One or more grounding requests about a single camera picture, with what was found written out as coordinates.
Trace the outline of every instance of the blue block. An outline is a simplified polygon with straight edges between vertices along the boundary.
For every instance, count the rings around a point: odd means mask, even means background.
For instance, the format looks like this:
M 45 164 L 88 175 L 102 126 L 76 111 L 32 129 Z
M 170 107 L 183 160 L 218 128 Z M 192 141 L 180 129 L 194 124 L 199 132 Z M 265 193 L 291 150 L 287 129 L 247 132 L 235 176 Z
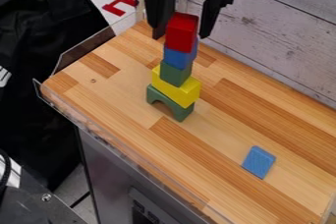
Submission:
M 193 51 L 191 53 L 184 53 L 164 47 L 163 61 L 181 71 L 185 70 L 197 56 L 198 40 L 195 41 Z
M 275 156 L 258 146 L 251 148 L 243 163 L 243 168 L 263 180 L 275 162 Z

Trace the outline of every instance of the clear plastic panel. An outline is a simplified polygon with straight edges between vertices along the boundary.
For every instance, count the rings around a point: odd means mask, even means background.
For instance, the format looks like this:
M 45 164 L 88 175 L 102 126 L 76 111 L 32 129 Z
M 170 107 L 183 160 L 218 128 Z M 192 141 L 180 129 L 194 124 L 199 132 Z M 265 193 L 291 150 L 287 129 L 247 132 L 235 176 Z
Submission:
M 60 72 L 70 64 L 76 62 L 83 56 L 85 56 L 90 51 L 94 50 L 98 46 L 112 39 L 114 36 L 122 33 L 128 28 L 134 26 L 137 22 L 137 13 L 132 13 L 128 17 L 120 20 L 116 24 L 103 29 L 99 33 L 93 35 L 84 42 L 76 45 L 72 49 L 66 51 L 61 55 L 58 64 L 53 71 L 52 75 Z M 220 220 L 220 223 L 233 223 L 223 216 L 219 211 L 212 208 L 204 202 L 201 198 L 193 194 L 186 187 L 180 183 L 174 181 L 163 171 L 158 169 L 155 164 L 150 163 L 145 160 L 141 155 L 136 153 L 131 147 L 125 145 L 124 142 L 118 140 L 108 131 L 101 128 L 99 125 L 91 121 L 87 116 L 79 111 L 77 108 L 73 107 L 71 104 L 64 101 L 59 95 L 57 95 L 53 90 L 43 85 L 38 80 L 33 80 L 33 84 L 36 90 L 37 96 L 43 100 L 50 107 L 58 111 L 64 117 L 69 119 L 81 130 L 85 131 L 91 135 L 94 139 L 100 141 L 103 145 L 108 147 L 114 154 L 119 156 L 122 160 L 128 163 L 131 167 L 136 169 L 138 172 L 142 173 L 147 179 L 152 183 L 157 185 L 161 190 L 166 192 L 168 195 L 174 197 L 176 200 L 181 202 L 185 207 L 194 212 L 199 218 L 203 219 L 206 223 L 213 223 L 208 216 L 206 216 L 201 209 L 206 209 L 207 213 L 211 213 L 213 219 Z M 145 167 L 150 167 L 150 173 L 145 169 Z M 161 183 L 160 179 L 164 178 L 166 184 Z

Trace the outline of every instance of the wooden block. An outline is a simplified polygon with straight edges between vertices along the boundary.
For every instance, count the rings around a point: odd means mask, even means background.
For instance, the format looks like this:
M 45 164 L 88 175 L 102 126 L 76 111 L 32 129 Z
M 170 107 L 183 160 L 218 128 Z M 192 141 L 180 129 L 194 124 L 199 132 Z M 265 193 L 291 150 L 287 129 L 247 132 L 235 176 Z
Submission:
M 179 70 L 164 61 L 161 62 L 160 78 L 176 87 L 180 87 L 192 74 L 193 62 L 191 62 L 186 69 Z
M 165 61 L 167 64 L 177 69 L 184 70 L 196 58 L 197 51 L 198 51 L 198 40 L 195 41 L 191 53 L 184 53 L 181 51 L 169 49 L 167 46 L 165 46 L 163 61 Z
M 160 79 L 160 65 L 151 72 L 152 85 L 183 108 L 187 109 L 199 99 L 200 81 L 197 79 L 189 77 L 182 86 L 175 87 Z
M 166 46 L 190 53 L 197 37 L 198 17 L 176 12 L 167 25 Z
M 247 158 L 243 163 L 243 167 L 259 179 L 263 180 L 269 169 L 275 161 L 275 156 L 261 149 L 258 146 L 253 146 Z
M 150 84 L 147 87 L 147 102 L 152 104 L 155 101 L 161 101 L 166 106 L 168 106 L 172 110 L 174 118 L 179 122 L 183 122 L 194 111 L 195 108 L 194 103 L 187 109 L 181 107 L 179 104 L 174 102 L 172 99 L 161 93 Z

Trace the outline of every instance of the floor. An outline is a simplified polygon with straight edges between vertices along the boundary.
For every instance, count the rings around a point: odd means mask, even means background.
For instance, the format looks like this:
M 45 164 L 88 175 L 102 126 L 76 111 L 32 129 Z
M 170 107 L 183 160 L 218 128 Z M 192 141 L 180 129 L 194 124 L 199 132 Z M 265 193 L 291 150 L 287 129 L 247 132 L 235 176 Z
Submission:
M 87 224 L 97 224 L 82 165 L 69 175 L 54 194 L 73 208 Z

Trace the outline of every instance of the metal stand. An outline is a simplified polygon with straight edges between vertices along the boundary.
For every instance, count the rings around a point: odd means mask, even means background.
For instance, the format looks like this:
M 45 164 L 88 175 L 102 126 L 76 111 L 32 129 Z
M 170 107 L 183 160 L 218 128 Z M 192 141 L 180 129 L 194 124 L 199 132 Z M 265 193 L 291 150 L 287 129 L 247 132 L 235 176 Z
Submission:
M 80 136 L 86 176 L 100 224 L 156 223 L 156 218 L 161 221 L 157 223 L 167 224 L 210 222 L 149 181 L 107 142 L 96 140 L 82 130 Z M 151 220 L 137 222 L 133 216 L 139 214 Z

